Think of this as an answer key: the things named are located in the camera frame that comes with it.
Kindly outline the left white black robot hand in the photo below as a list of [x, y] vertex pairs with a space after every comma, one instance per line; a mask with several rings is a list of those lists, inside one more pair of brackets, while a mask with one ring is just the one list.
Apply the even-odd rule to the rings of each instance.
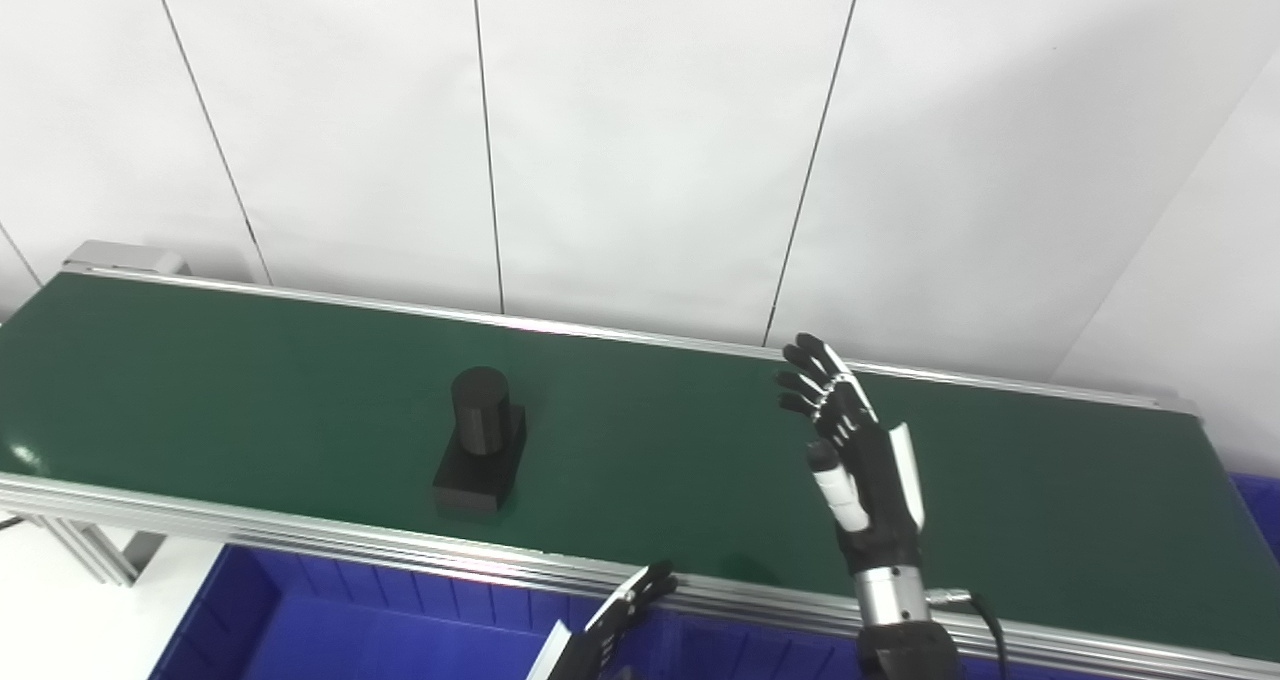
[[602, 679], [625, 635], [640, 626], [657, 601], [678, 588], [675, 565], [662, 560], [621, 583], [579, 630], [558, 621], [547, 635], [527, 679]]

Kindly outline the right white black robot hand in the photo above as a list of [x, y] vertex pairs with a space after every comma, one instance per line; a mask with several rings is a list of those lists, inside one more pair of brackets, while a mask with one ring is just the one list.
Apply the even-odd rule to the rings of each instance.
[[804, 416], [814, 438], [805, 461], [835, 519], [847, 571], [920, 567], [924, 503], [908, 424], [887, 428], [855, 373], [820, 338], [783, 347], [778, 405]]

